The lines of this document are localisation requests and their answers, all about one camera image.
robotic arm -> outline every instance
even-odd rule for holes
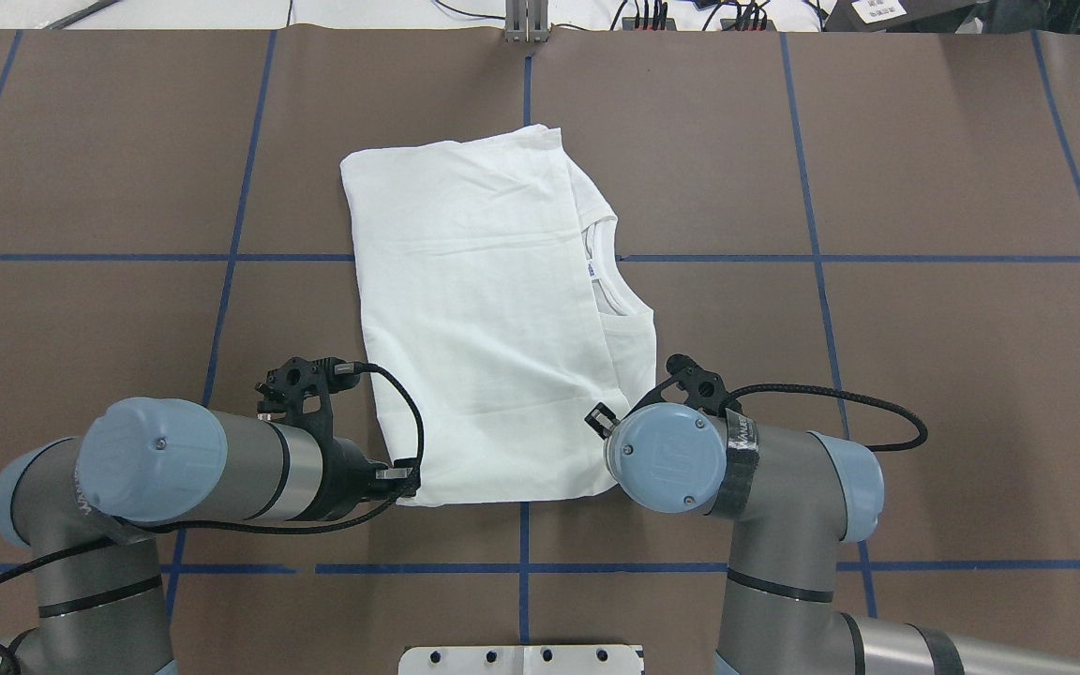
[[[839,543],[864,541],[882,512],[874,453],[757,426],[688,357],[667,370],[624,419],[599,405],[586,422],[631,499],[735,523],[716,675],[1080,675],[1075,659],[833,611]],[[685,403],[661,397],[670,386]]]
[[[368,521],[417,488],[419,458],[369,461],[330,435],[330,394],[361,373],[339,359],[292,359],[258,392],[258,419],[191,402],[125,399],[82,438],[27,453],[0,474],[0,534],[30,546],[39,626],[5,644],[0,672],[16,675],[175,675],[154,536],[184,527],[316,534]],[[319,409],[303,403],[319,400]],[[280,416],[273,422],[273,416]],[[253,523],[335,522],[313,527]]]

white label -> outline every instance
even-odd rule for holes
[[[904,17],[907,13],[899,0],[855,0],[852,9],[867,25],[885,22],[887,18]]]

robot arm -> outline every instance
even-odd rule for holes
[[[669,370],[622,421],[599,406],[586,422],[631,499],[735,523],[716,675],[1080,675],[1075,659],[833,611],[839,543],[864,541],[882,512],[874,453],[757,426],[692,360]],[[661,399],[670,384],[685,405]]]
[[[352,441],[330,435],[330,394],[354,388],[364,372],[388,375],[339,359],[292,359],[258,384],[266,397],[259,419],[127,399],[84,437],[8,465],[3,537],[30,548],[36,563],[80,551],[35,569],[39,626],[8,642],[18,675],[176,674],[153,539],[160,532],[339,529],[352,521],[308,529],[231,524],[334,522],[363,501],[410,492],[417,460],[369,461]],[[308,414],[309,397],[321,406]]]

folded white t-shirt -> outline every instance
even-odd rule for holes
[[[582,422],[654,386],[651,310],[615,259],[617,217],[539,124],[364,150],[341,162],[361,328],[421,411],[422,486],[403,503],[565,500],[615,481]],[[416,455],[399,394],[373,379],[391,458]]]

brown table surface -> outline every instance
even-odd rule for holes
[[[338,162],[565,129],[659,357],[919,411],[837,607],[1080,657],[1080,39],[494,29],[0,32],[0,469],[118,399],[252,414],[360,359]],[[833,402],[759,422],[842,435]],[[368,389],[337,433],[381,451]],[[853,438],[908,432],[848,408]],[[728,525],[621,491],[163,542],[183,672],[395,671],[404,646],[627,642],[711,671]],[[0,569],[26,557],[0,538]],[[29,627],[0,589],[0,636]]]

